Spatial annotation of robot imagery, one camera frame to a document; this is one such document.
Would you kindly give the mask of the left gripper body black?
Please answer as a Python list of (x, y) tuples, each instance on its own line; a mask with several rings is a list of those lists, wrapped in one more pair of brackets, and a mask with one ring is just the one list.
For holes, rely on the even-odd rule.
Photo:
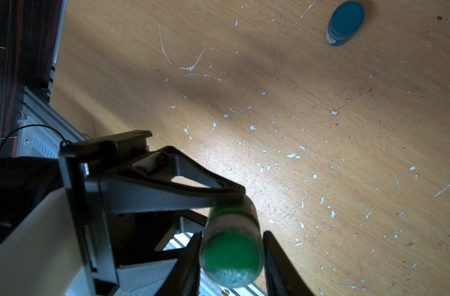
[(112, 296), (119, 289), (99, 179), (148, 152), (151, 135), (135, 130), (61, 145), (59, 167), (92, 296)]

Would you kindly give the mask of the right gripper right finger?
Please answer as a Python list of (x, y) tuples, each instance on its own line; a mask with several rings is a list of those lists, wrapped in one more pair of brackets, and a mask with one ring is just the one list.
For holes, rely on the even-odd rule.
[(263, 234), (264, 270), (269, 296), (314, 296), (270, 231)]

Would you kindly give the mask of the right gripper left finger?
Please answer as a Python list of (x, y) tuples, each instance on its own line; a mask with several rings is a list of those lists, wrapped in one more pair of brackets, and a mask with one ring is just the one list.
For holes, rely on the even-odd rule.
[(178, 260), (156, 296), (198, 296), (200, 287), (199, 250), (202, 232), (194, 233), (187, 246), (175, 249)]

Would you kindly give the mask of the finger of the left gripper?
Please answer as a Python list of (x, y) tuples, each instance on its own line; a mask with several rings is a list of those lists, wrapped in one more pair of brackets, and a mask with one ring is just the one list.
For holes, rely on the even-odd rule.
[(201, 233), (207, 218), (192, 210), (134, 213), (122, 217), (117, 249), (119, 281), (165, 280), (182, 249), (165, 250), (175, 235)]
[(147, 213), (239, 205), (245, 188), (166, 146), (113, 166), (99, 177), (109, 213)]

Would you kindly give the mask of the green paint jar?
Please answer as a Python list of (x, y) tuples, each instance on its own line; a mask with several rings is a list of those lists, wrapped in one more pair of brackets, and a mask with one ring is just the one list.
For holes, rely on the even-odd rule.
[(199, 260), (204, 273), (228, 288), (243, 287), (260, 275), (264, 247), (254, 203), (213, 207), (205, 226)]

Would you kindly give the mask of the blue paint jar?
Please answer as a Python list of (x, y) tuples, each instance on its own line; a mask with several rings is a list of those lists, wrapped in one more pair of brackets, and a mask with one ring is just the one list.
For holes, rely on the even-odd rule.
[(326, 41), (331, 46), (347, 43), (360, 29), (365, 19), (364, 6), (357, 1), (339, 5), (332, 14), (327, 28)]

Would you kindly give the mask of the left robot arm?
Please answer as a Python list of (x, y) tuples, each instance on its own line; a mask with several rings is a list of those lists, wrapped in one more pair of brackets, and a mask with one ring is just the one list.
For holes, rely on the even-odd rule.
[(58, 159), (0, 159), (0, 295), (194, 295), (205, 218), (245, 188), (149, 131), (63, 144)]

